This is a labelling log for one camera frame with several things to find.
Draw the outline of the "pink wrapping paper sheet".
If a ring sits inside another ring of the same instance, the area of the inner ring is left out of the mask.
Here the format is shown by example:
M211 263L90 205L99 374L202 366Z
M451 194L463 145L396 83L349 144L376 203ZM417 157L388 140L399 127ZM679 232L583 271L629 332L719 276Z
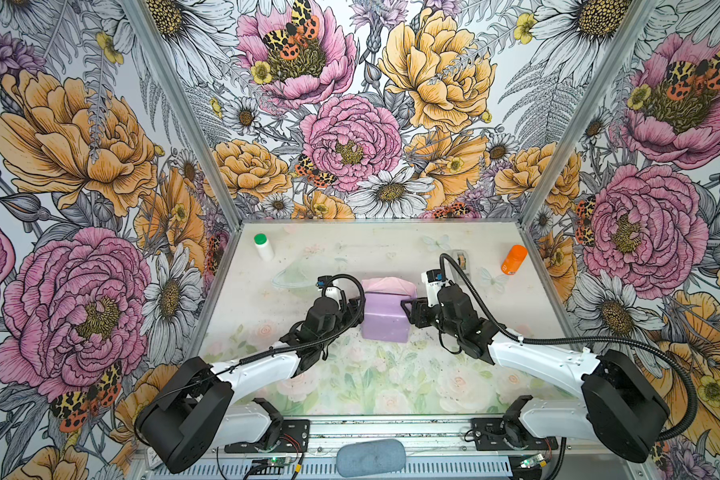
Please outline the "pink wrapping paper sheet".
M366 340L406 343L410 322L401 302L417 297L416 286L397 277L376 277L361 281L365 292L361 335Z

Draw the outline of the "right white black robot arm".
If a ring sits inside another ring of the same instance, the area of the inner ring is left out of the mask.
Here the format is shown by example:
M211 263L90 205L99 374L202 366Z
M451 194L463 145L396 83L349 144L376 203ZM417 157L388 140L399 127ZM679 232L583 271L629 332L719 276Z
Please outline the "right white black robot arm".
M526 339L479 317L457 284L433 282L427 296L404 300L401 307L412 325L453 337L458 352L524 372L569 394L567 400L519 396L495 434L504 443L522 448L547 437L597 440L615 455L642 463L658 442L669 408L622 352L595 354Z

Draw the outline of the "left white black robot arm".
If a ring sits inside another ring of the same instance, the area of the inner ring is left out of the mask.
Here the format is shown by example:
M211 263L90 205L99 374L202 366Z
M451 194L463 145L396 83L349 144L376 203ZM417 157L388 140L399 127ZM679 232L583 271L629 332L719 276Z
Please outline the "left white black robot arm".
M210 449L270 450L285 438L282 414L256 392L295 378L327 357L328 346L363 319L365 299L331 287L303 321L268 349L240 360L184 362L138 414L134 432L172 473Z

